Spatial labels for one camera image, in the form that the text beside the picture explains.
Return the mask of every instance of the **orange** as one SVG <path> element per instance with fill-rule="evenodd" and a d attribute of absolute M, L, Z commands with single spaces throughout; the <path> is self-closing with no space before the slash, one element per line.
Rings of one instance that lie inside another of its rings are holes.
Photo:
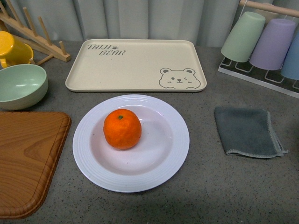
<path fill-rule="evenodd" d="M 132 111 L 117 109 L 105 118 L 103 131 L 109 145 L 125 150 L 139 142 L 141 123 Z"/>

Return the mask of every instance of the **green cup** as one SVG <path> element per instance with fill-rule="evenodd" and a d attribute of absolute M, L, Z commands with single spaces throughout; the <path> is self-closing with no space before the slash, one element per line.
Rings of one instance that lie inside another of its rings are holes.
<path fill-rule="evenodd" d="M 265 22 L 266 19 L 262 15 L 245 12 L 228 35 L 221 53 L 235 62 L 248 61 L 263 31 Z"/>

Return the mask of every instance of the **bear face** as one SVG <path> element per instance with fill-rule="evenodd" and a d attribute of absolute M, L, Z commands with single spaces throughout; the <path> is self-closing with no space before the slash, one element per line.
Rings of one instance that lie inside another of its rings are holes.
<path fill-rule="evenodd" d="M 200 87 L 200 81 L 195 77 L 193 69 L 171 70 L 163 68 L 160 70 L 162 74 L 159 80 L 160 86 L 170 89 L 196 89 Z"/>

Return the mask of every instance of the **beige tray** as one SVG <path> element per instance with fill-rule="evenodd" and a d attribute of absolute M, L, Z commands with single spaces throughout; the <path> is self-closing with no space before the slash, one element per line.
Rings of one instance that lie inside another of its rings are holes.
<path fill-rule="evenodd" d="M 194 45 L 180 40 L 88 40 L 65 81 L 71 91 L 184 91 L 206 87 Z"/>

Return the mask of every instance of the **gray cloth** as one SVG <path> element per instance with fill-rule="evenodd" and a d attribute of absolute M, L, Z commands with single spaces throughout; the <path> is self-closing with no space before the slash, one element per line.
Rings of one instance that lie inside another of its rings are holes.
<path fill-rule="evenodd" d="M 227 155 L 272 158 L 288 153 L 275 134 L 266 110 L 216 107 L 215 120 Z"/>

